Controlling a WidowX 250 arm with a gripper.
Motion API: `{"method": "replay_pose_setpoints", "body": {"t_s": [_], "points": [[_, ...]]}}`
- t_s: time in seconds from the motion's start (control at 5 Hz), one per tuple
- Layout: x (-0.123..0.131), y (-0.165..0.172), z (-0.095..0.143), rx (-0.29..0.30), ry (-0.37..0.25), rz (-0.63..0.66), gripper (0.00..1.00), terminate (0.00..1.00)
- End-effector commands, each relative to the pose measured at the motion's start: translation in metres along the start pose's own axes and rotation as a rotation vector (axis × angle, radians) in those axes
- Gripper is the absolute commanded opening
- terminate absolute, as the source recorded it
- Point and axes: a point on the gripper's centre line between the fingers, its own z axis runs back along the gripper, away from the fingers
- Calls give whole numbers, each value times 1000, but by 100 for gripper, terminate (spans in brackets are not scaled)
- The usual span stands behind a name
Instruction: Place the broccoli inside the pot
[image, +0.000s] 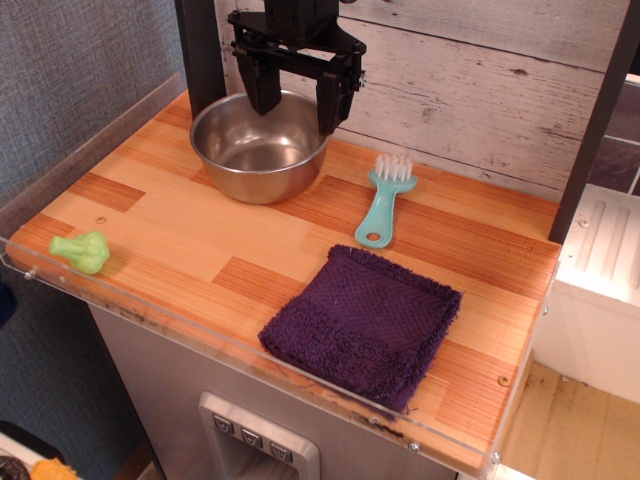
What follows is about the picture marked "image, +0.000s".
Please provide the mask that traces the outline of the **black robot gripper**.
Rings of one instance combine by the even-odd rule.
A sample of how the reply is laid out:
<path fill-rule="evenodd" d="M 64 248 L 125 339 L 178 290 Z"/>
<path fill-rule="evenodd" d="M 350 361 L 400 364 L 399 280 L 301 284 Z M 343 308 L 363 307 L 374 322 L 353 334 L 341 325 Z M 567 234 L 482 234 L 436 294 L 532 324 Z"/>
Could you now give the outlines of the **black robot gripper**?
<path fill-rule="evenodd" d="M 281 100 L 280 72 L 317 82 L 318 126 L 333 134 L 362 86 L 366 45 L 338 24 L 338 1 L 266 1 L 262 11 L 235 10 L 233 55 L 252 108 L 266 115 Z"/>

